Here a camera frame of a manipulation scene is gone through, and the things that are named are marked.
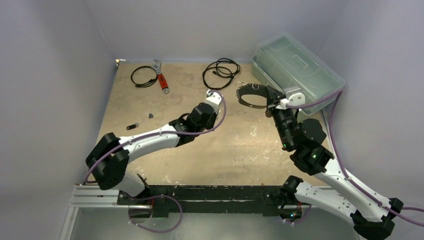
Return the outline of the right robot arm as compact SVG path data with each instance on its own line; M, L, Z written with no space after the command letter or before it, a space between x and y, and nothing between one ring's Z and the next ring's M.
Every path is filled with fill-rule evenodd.
M298 203L316 206L348 222L367 240L388 238L395 227L394 218L402 210L402 201L378 194L349 174L323 146L327 135L317 119L297 120L293 100L304 103L301 95L288 96L268 85L264 92L265 114L274 120L283 150L290 153L290 159L301 172L332 188L329 192L289 176L279 194L271 198L282 207Z

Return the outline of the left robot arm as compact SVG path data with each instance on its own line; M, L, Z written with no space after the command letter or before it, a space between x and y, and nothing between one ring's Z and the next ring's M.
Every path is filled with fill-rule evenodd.
M168 124L146 133L117 137L105 134L96 144L85 163L88 167L84 183L97 184L101 190L120 190L138 205L149 199L149 185L139 174L131 173L128 165L145 155L163 149L177 148L191 143L200 135L217 129L220 108L227 113L226 103L218 105L202 102L190 113L185 113Z

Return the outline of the clear plastic storage box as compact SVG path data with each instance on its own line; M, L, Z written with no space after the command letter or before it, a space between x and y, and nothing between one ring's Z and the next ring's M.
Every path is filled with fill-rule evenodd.
M288 33L260 42L252 56L252 74L263 85L283 91L297 87L306 97L307 116L321 111L336 98L346 82L324 61Z

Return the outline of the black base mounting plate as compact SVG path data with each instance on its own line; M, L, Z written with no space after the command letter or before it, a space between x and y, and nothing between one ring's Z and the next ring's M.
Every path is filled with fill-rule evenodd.
M154 218L170 213L261 214L297 221L308 211L292 191L278 185L151 185L141 195L131 197L122 190L118 205L145 206Z

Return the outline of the red handled adjustable wrench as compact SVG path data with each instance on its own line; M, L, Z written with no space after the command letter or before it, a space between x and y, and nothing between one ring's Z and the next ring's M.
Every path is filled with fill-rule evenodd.
M162 71L161 71L161 61L158 59L155 59L155 64L152 66L152 68L155 70L157 79L159 81L160 87L162 89L162 92L164 94L168 94L170 92L168 83L166 81L166 78L164 77Z

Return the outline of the aluminium frame rail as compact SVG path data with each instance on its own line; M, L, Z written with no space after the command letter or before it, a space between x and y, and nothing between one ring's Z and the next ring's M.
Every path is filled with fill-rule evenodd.
M275 185L152 185L147 196L135 200L119 190L81 185L74 188L70 202L81 208L156 206L168 212L182 209L185 213L262 213L282 204L279 193L280 187Z

